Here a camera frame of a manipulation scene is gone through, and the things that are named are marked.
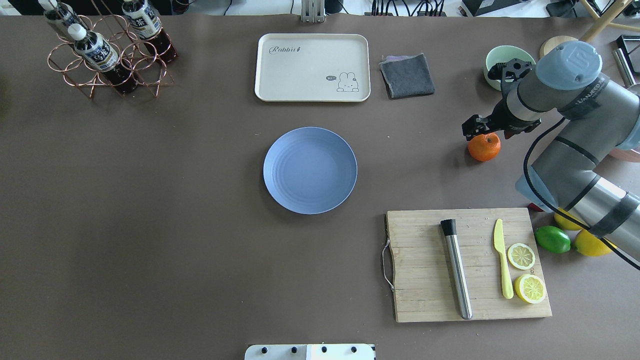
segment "wooden disc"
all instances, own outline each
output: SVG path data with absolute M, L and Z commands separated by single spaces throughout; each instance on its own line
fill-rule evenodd
M 563 42 L 567 42 L 571 40 L 578 40 L 578 39 L 573 37 L 568 37 L 565 35 L 560 35 L 558 37 L 550 38 L 549 40 L 545 41 L 544 44 L 542 44 L 542 46 L 540 47 L 540 58 L 548 54 L 549 51 L 554 49 L 554 47 L 562 44 Z

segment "knife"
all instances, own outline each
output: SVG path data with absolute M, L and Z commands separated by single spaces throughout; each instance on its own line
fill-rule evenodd
M 443 220 L 440 222 L 440 225 L 442 226 L 444 238 L 447 240 L 449 258 L 451 259 L 451 267 L 453 268 L 453 279 L 456 283 L 456 293 L 458 294 L 460 315 L 463 319 L 469 320 L 473 317 L 473 312 L 471 310 L 469 290 L 467 289 L 467 279 L 465 278 L 465 267 L 462 265 L 462 256 L 460 255 L 460 246 L 458 245 L 456 220 Z
M 513 285 L 509 274 L 509 264 L 507 264 L 507 254 L 504 251 L 504 232 L 502 231 L 502 219 L 495 221 L 493 228 L 493 247 L 500 254 L 500 270 L 502 272 L 502 295 L 507 299 L 513 297 Z

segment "black muddler tip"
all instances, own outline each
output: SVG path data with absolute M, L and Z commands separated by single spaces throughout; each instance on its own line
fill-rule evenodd
M 456 234 L 456 219 L 447 219 L 440 222 L 442 225 L 442 231 L 444 232 L 444 236 L 450 236 Z

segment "gray cloth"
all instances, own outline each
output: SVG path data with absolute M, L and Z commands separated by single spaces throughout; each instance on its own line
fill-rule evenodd
M 435 92 L 427 58 L 423 53 L 416 56 L 387 56 L 387 60 L 380 63 L 380 70 L 392 99 Z

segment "wooden cutting board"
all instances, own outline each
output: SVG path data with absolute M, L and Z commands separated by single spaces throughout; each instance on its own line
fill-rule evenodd
M 473 320 L 551 316 L 548 294 L 539 304 L 528 304 L 515 293 L 512 299 L 502 296 L 500 258 L 493 248 L 493 227 L 498 218 L 504 222 L 506 249 L 524 243 L 536 255 L 529 270 L 509 265 L 512 283 L 523 274 L 535 274 L 544 281 L 526 208 L 388 211 L 397 322 L 462 320 L 440 226 L 440 221 L 448 218 L 456 220 Z

